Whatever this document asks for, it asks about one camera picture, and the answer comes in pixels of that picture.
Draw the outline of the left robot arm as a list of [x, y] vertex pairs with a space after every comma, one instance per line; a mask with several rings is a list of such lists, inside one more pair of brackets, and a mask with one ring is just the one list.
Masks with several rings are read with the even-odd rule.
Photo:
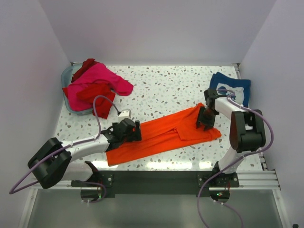
[[126, 142], [141, 141], [140, 122], [125, 118], [113, 123], [96, 136], [76, 141], [59, 141], [50, 138], [29, 160], [28, 168], [42, 188], [48, 189], [60, 181], [82, 181], [87, 186], [98, 182], [98, 174], [92, 165], [77, 166], [73, 161], [95, 153], [107, 153]]

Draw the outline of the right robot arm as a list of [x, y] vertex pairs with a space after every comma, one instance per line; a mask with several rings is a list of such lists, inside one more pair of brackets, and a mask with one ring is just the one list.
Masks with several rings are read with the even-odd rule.
[[236, 171], [245, 156], [256, 152], [266, 143], [264, 120], [260, 110], [251, 110], [232, 100], [234, 92], [224, 89], [204, 91], [206, 106], [201, 107], [196, 127], [204, 131], [214, 127], [216, 116], [224, 115], [230, 120], [230, 147], [224, 157], [216, 162], [209, 177], [198, 177], [202, 187], [227, 185], [237, 181]]

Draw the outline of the orange t-shirt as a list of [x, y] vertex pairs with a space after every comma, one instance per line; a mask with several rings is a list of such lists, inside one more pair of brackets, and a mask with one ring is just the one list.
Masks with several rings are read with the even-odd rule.
[[141, 124], [142, 139], [125, 142], [119, 148], [106, 153], [107, 163], [114, 166], [161, 152], [171, 151], [198, 143], [213, 141], [221, 137], [216, 128], [204, 130], [196, 126], [202, 103], [161, 118]]

